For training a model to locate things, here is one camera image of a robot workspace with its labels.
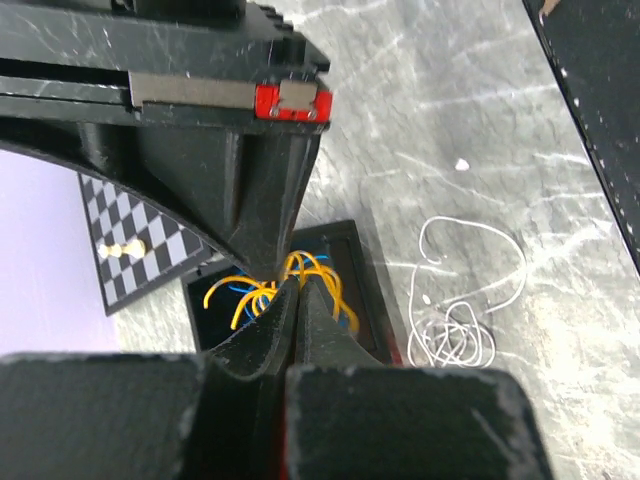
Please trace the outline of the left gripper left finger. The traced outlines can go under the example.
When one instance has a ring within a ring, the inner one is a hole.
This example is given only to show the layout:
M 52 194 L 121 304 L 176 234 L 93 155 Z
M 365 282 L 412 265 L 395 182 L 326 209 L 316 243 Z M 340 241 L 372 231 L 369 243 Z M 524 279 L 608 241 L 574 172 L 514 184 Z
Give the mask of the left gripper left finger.
M 299 282 L 285 281 L 266 311 L 210 351 L 231 376 L 253 380 L 276 375 L 287 363 L 293 344 Z

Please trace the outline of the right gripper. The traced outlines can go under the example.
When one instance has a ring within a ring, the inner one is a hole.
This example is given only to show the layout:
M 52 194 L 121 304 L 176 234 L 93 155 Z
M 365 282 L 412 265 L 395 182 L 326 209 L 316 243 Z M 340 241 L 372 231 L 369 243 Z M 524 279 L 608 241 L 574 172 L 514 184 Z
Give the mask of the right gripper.
M 330 121 L 329 66 L 253 2 L 5 1 L 1 113 L 22 119 L 2 120 L 1 147 L 111 182 L 277 278 Z M 311 133 L 141 127 L 232 124 Z

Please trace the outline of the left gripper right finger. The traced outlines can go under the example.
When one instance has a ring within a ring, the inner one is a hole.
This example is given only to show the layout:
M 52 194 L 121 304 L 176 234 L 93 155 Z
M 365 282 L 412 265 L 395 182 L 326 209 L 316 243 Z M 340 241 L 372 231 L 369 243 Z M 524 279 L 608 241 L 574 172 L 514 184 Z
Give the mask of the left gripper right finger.
M 374 367 L 385 356 L 367 351 L 332 317 L 326 288 L 307 282 L 300 291 L 295 341 L 295 362 L 322 368 Z

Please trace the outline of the black plastic bin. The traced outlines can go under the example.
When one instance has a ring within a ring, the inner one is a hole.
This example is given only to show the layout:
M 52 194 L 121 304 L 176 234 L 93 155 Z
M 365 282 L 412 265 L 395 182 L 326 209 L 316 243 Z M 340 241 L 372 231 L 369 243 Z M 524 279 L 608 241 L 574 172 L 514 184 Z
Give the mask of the black plastic bin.
M 356 223 L 345 220 L 300 229 L 294 233 L 291 247 L 309 252 L 336 271 L 343 282 L 343 298 L 359 320 L 357 342 L 371 353 L 384 355 L 384 364 L 392 365 L 386 333 L 393 328 L 377 277 L 367 271 Z M 203 307 L 203 299 L 216 281 L 241 273 L 229 261 L 214 258 L 183 277 L 184 298 L 198 351 L 210 350 L 232 335 L 233 313 L 250 287 L 241 283 L 222 286 L 214 293 L 208 309 Z

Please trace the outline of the red plastic bin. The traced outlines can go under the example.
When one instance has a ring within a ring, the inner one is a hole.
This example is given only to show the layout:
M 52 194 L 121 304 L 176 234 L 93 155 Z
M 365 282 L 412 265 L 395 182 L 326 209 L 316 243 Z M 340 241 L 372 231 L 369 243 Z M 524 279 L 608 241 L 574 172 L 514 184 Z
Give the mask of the red plastic bin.
M 391 364 L 394 366 L 403 366 L 403 356 L 399 350 L 399 345 L 393 330 L 387 331 L 386 343 L 390 355 Z

